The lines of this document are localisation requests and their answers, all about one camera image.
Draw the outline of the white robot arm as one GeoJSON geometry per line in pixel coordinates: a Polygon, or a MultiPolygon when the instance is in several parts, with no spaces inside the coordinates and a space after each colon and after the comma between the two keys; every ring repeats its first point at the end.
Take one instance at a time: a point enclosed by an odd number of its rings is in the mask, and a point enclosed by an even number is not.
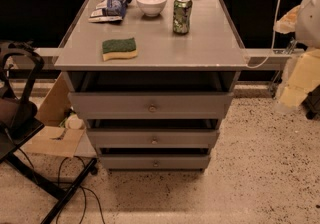
{"type": "Polygon", "coordinates": [[[279,112],[296,109],[320,85],[320,0],[302,0],[274,25],[278,33],[295,33],[308,49],[301,54],[276,100],[279,112]]]}

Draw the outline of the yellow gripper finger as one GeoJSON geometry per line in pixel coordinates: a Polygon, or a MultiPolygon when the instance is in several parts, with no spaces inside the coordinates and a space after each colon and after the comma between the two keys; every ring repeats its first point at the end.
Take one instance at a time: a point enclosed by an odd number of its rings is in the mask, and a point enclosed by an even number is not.
{"type": "Polygon", "coordinates": [[[305,100],[307,94],[299,88],[286,86],[276,101],[276,109],[279,112],[291,112],[296,110],[305,100]]]}

